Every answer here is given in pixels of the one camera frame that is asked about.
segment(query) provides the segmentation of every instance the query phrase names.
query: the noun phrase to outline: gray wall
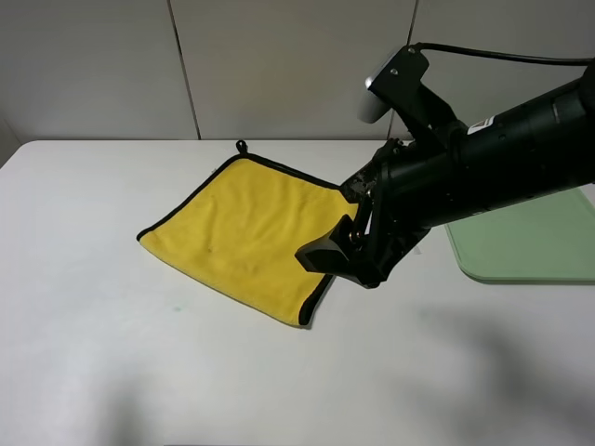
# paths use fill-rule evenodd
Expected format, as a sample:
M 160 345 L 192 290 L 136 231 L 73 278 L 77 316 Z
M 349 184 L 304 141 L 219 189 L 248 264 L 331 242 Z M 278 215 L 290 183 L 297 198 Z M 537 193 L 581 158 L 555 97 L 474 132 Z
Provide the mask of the gray wall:
M 202 137 L 385 138 L 357 107 L 414 3 L 172 0 Z
M 0 116 L 0 167 L 4 165 L 15 151 L 20 147 L 20 142 L 7 122 Z
M 165 0 L 1 0 L 0 116 L 38 138 L 197 138 Z
M 593 0 L 419 0 L 413 42 L 595 54 Z M 384 138 L 364 78 L 415 0 L 171 0 L 203 138 Z M 424 82 L 473 124 L 580 75 L 427 52 Z M 197 138 L 166 0 L 0 0 L 0 117 L 39 138 Z M 406 136 L 397 118 L 394 136 Z

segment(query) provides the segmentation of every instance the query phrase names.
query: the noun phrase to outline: microfiber cloth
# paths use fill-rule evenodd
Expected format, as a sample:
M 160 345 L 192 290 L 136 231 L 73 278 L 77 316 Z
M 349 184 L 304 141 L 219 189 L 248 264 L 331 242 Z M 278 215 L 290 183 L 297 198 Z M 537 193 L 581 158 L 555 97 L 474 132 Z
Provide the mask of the microfiber cloth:
M 295 258 L 344 215 L 338 186 L 247 152 L 231 157 L 166 217 L 138 236 L 166 264 L 290 325 L 304 326 L 332 276 Z

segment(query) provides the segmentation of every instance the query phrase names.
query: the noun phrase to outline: table surface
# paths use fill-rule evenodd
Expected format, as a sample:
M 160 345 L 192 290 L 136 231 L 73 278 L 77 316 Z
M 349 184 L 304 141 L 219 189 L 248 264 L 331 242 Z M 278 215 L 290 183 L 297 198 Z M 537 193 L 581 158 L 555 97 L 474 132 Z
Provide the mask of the table surface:
M 248 144 L 333 182 L 379 146 Z M 437 228 L 376 290 L 335 280 L 305 330 L 142 249 L 234 154 L 45 141 L 0 169 L 2 444 L 593 443 L 595 287 L 474 282 Z

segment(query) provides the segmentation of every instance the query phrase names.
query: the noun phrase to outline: light green plate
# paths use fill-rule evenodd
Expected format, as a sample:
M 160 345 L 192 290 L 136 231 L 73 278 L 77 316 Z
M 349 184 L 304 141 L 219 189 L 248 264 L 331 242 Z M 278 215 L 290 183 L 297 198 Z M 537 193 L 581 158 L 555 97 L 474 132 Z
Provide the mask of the light green plate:
M 595 208 L 578 189 L 446 225 L 480 282 L 595 282 Z

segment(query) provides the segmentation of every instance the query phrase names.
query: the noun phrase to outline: black robotic arm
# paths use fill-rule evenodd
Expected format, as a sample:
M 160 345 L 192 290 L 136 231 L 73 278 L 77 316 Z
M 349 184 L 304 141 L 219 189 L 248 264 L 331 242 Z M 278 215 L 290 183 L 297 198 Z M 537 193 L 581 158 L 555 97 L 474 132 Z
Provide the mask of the black robotic arm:
M 374 288 L 435 226 L 595 181 L 595 63 L 588 60 L 581 78 L 467 128 L 421 83 L 429 63 L 420 50 L 436 49 L 429 46 L 436 45 L 403 47 L 366 80 L 376 99 L 367 120 L 392 108 L 415 141 L 389 139 L 341 185 L 357 215 L 297 251 L 306 270 Z M 573 61 L 565 64 L 585 65 Z

